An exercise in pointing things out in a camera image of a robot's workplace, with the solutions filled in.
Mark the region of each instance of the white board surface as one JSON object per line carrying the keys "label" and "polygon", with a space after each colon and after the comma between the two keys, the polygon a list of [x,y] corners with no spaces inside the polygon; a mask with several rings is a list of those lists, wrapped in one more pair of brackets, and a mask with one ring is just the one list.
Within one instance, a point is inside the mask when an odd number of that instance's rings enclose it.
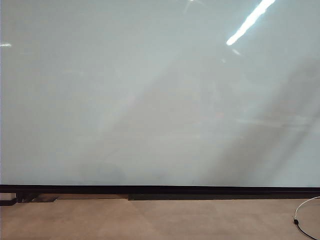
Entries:
{"label": "white board surface", "polygon": [[320,186],[320,1],[1,0],[1,184]]}

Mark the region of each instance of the floor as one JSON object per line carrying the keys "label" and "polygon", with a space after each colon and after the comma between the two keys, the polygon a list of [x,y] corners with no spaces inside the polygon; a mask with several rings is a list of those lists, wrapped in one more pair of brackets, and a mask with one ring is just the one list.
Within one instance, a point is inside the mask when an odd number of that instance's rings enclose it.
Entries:
{"label": "floor", "polygon": [[[1,207],[1,240],[303,240],[301,199],[58,199]],[[320,238],[320,200],[300,226]]]}

